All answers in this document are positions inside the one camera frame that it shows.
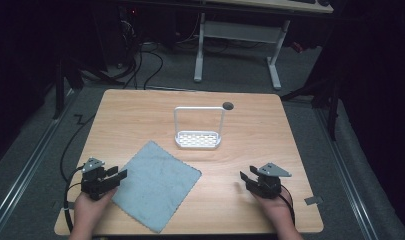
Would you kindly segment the person's right hand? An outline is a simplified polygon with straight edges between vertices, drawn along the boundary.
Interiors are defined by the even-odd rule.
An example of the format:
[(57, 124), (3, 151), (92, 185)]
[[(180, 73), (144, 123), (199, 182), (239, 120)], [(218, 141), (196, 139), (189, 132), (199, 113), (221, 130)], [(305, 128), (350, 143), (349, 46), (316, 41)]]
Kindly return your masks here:
[(258, 201), (263, 213), (275, 230), (278, 224), (293, 223), (292, 215), (288, 207), (288, 204), (291, 203), (291, 197), (285, 190), (281, 192), (279, 197), (274, 199), (265, 199), (256, 194), (252, 194), (252, 196)]

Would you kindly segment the black metal stand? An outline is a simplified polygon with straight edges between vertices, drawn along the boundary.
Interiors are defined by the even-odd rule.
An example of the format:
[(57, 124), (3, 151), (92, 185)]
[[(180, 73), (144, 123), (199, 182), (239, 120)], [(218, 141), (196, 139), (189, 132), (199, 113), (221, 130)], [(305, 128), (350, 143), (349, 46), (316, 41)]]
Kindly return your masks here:
[(328, 108), (327, 133), (335, 141), (335, 127), (338, 117), (339, 90), (341, 79), (336, 76), (336, 71), (329, 67), (315, 65), (311, 70), (304, 86), (281, 96), (282, 101), (289, 101), (298, 96), (312, 96), (313, 108)]
[(66, 108), (65, 82), (68, 82), (69, 86), (73, 90), (81, 90), (84, 87), (84, 81), (82, 80), (81, 76), (82, 70), (91, 73), (95, 77), (109, 84), (120, 85), (120, 82), (115, 80), (113, 77), (109, 77), (96, 68), (86, 65), (77, 59), (70, 57), (60, 58), (56, 65), (55, 76), (55, 119), (59, 119)]

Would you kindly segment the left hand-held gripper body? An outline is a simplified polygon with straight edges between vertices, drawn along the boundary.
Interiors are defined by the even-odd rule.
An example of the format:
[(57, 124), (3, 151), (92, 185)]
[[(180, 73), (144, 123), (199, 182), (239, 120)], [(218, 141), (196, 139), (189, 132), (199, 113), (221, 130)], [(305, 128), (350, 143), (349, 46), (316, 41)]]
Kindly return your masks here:
[(82, 168), (81, 191), (93, 200), (99, 200), (107, 192), (104, 165), (104, 161), (90, 157)]

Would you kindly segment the white wire rack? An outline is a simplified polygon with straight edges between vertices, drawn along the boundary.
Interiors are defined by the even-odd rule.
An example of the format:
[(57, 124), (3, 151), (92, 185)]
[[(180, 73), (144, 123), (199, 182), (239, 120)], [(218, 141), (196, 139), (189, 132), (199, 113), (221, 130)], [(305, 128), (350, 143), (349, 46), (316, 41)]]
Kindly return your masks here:
[[(219, 127), (214, 130), (180, 130), (178, 113), (180, 111), (219, 111), (221, 113)], [(179, 106), (174, 109), (174, 140), (176, 145), (182, 149), (216, 149), (221, 143), (221, 131), (224, 121), (225, 109), (223, 107), (207, 106)]]

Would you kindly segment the person's left hand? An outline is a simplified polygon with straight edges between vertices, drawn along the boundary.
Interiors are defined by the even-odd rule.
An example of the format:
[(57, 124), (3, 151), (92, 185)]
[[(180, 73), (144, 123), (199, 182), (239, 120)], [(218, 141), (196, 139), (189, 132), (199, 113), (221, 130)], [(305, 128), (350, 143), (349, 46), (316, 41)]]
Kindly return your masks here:
[(113, 189), (107, 192), (100, 200), (92, 200), (82, 192), (75, 201), (73, 229), (86, 229), (93, 233), (116, 191)]

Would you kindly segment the dark computer tower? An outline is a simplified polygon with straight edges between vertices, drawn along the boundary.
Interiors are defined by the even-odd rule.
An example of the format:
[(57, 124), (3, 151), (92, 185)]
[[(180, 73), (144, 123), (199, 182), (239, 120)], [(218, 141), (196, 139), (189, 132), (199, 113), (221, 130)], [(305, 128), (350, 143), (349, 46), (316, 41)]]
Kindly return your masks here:
[(125, 47), (124, 65), (131, 67), (139, 47), (140, 26), (138, 23), (137, 9), (119, 6), (118, 14), (121, 36)]

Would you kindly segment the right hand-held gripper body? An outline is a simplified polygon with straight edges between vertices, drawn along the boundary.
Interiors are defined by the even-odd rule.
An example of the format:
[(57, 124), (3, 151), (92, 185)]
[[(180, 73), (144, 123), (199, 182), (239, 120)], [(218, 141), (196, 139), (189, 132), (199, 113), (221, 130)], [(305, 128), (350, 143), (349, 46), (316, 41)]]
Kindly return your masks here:
[(265, 199), (274, 199), (281, 193), (281, 177), (291, 177), (292, 174), (285, 169), (275, 165), (274, 163), (267, 163), (258, 168), (262, 175), (257, 176), (258, 183), (256, 188), (247, 189)]

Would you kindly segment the grey-blue cleaning cloth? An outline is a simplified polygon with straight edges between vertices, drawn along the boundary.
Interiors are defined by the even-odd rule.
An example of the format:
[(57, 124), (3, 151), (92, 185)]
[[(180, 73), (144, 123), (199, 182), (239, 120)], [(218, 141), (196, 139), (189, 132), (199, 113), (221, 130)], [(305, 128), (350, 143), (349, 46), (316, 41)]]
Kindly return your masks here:
[(123, 167), (127, 177), (113, 201), (152, 232), (160, 233), (202, 176), (200, 170), (148, 141)]

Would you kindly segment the metal floor rail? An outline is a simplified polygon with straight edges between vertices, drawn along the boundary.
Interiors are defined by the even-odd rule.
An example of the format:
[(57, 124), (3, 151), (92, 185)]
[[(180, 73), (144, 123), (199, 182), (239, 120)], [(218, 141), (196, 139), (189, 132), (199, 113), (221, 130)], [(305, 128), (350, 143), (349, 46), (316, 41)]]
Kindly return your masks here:
[(349, 170), (345, 164), (339, 146), (337, 142), (332, 139), (331, 135), (328, 132), (326, 114), (324, 113), (323, 110), (318, 109), (314, 109), (314, 114), (321, 126), (322, 132), (325, 135), (328, 145), (332, 151), (336, 171), (339, 175), (342, 187), (345, 191), (352, 212), (356, 218), (356, 221), (358, 223), (358, 226), (360, 227), (364, 239), (379, 240), (376, 229), (371, 222), (364, 201), (362, 200), (355, 186), (355, 183), (349, 173)]
[(48, 148), (55, 139), (62, 120), (79, 96), (79, 90), (68, 90), (64, 109), (57, 115), (50, 93), (44, 106), (22, 127), (20, 134), (0, 162), (0, 234), (27, 190)]

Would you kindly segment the white-legged desk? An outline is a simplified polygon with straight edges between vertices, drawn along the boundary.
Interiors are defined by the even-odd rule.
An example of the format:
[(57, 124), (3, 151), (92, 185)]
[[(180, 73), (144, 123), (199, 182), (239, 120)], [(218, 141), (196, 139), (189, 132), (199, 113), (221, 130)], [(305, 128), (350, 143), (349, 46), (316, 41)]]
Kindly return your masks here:
[[(293, 14), (332, 14), (334, 9), (323, 0), (202, 0), (202, 5), (211, 3), (228, 3), (235, 7), (254, 7), (259, 10), (274, 10), (278, 13)], [(206, 20), (205, 13), (200, 14), (198, 52), (195, 62), (194, 81), (201, 82), (203, 77), (204, 40), (206, 38), (237, 40), (273, 44), (273, 55), (266, 58), (272, 86), (281, 89), (276, 61), (281, 51), (290, 25), (290, 18), (283, 20), (279, 27), (260, 24), (232, 23), (217, 20)]]

